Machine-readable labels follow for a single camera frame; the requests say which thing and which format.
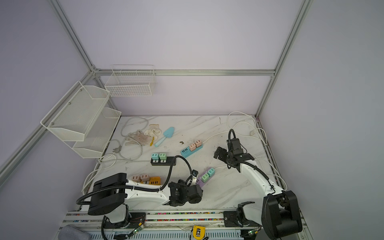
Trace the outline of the purple power strip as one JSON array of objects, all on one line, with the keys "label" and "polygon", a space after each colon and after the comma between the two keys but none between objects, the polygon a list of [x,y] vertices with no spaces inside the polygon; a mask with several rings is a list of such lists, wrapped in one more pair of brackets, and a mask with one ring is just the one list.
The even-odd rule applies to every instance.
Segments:
[{"label": "purple power strip", "polygon": [[201,188],[215,175],[216,171],[214,168],[209,168],[201,176],[197,178],[197,185]]}]

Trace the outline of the teal plug adapter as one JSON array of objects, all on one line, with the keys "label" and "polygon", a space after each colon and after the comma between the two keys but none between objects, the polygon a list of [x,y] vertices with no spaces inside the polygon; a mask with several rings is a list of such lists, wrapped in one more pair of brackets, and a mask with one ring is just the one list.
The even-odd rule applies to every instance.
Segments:
[{"label": "teal plug adapter", "polygon": [[215,169],[214,169],[214,168],[210,168],[210,169],[207,171],[207,174],[209,175],[209,177],[212,177],[212,176],[215,174]]}]

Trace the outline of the green plug adapter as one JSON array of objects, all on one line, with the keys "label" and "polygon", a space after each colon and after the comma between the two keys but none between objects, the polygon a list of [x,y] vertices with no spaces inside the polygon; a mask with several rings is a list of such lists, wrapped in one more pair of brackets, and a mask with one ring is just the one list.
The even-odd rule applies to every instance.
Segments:
[{"label": "green plug adapter", "polygon": [[205,173],[204,175],[201,176],[201,181],[203,183],[206,183],[208,180],[209,180],[209,175],[207,173]]}]

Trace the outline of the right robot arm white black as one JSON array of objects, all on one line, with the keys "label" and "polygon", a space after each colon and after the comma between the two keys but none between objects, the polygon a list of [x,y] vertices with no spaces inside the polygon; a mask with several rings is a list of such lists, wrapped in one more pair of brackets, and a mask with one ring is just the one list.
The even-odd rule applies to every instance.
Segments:
[{"label": "right robot arm white black", "polygon": [[271,240],[300,233],[303,224],[297,196],[277,186],[259,167],[253,164],[255,158],[244,152],[243,146],[233,129],[229,130],[228,149],[218,147],[214,158],[221,160],[228,169],[236,169],[252,184],[259,200],[238,204],[237,224],[241,227],[256,223]]}]

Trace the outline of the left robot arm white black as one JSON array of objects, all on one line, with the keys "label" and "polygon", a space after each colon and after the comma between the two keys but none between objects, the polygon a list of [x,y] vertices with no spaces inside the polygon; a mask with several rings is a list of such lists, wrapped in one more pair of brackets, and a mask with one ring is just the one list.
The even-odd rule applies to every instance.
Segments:
[{"label": "left robot arm white black", "polygon": [[[189,177],[171,182],[173,166],[177,159],[183,160],[189,170]],[[76,200],[79,206],[88,206],[88,215],[103,216],[111,224],[125,227],[132,219],[129,209],[155,209],[159,206],[181,207],[185,203],[197,204],[203,198],[203,190],[193,184],[194,170],[182,156],[171,158],[170,168],[161,186],[130,182],[125,173],[118,173],[94,183],[93,191]]]}]

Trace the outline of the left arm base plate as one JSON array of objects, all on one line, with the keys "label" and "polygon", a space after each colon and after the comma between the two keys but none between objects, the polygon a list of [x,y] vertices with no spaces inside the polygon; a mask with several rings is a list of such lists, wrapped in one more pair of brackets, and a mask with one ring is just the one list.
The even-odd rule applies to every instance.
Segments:
[{"label": "left arm base plate", "polygon": [[140,224],[144,224],[146,220],[146,213],[128,213],[124,221],[120,223],[111,223],[109,219],[104,224],[105,229],[135,229]]}]

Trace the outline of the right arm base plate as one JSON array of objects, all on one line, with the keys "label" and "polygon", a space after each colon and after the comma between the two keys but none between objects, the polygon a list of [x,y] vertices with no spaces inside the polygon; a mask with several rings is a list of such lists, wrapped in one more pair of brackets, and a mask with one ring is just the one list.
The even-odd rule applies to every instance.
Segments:
[{"label": "right arm base plate", "polygon": [[247,220],[241,214],[238,214],[236,211],[224,211],[224,225],[225,227],[261,227],[261,225],[255,223],[254,221]]}]

